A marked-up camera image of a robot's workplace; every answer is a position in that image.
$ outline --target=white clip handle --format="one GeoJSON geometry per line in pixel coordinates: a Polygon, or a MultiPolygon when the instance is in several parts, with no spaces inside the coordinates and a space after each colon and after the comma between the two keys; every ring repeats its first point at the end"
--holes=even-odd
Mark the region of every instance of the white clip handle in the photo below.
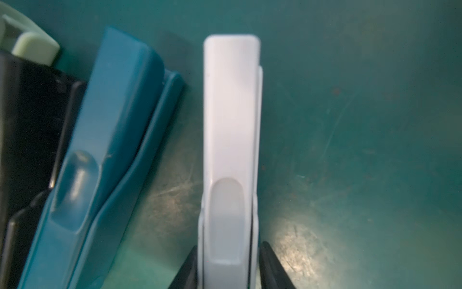
{"type": "Polygon", "coordinates": [[[199,288],[255,286],[262,73],[257,37],[205,40],[199,288]]]}

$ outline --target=blue clip handle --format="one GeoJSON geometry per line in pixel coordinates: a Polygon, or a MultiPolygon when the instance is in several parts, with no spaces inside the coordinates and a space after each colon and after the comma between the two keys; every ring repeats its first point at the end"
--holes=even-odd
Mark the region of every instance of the blue clip handle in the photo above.
{"type": "Polygon", "coordinates": [[[184,82],[165,71],[165,86],[133,164],[95,217],[68,289],[97,289],[109,273],[136,200],[175,108],[184,82]]]}
{"type": "Polygon", "coordinates": [[[18,288],[67,288],[89,226],[134,160],[163,77],[162,60],[151,48],[106,29],[18,288]]]}

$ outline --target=light green plastic clip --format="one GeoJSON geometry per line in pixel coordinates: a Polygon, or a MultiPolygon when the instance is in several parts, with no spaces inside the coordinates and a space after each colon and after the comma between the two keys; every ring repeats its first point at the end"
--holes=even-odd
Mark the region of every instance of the light green plastic clip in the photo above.
{"type": "Polygon", "coordinates": [[[32,20],[0,2],[0,48],[35,63],[51,65],[60,46],[32,20]]]}

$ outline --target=white plastic clip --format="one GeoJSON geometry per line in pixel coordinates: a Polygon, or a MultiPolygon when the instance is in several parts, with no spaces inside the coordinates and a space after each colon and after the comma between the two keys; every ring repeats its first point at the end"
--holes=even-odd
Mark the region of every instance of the white plastic clip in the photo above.
{"type": "Polygon", "coordinates": [[[0,48],[29,61],[51,65],[60,46],[32,20],[0,2],[0,48]]]}
{"type": "Polygon", "coordinates": [[[212,35],[205,40],[199,289],[255,287],[262,82],[257,37],[212,35]]]}

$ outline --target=teal surface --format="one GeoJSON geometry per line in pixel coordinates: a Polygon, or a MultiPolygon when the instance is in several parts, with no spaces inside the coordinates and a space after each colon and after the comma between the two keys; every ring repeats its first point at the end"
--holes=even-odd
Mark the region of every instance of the teal surface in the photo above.
{"type": "Polygon", "coordinates": [[[459,0],[7,2],[68,73],[111,24],[187,82],[104,289],[167,288],[196,243],[202,42],[235,32],[261,39],[260,235],[294,284],[462,287],[459,0]]]}

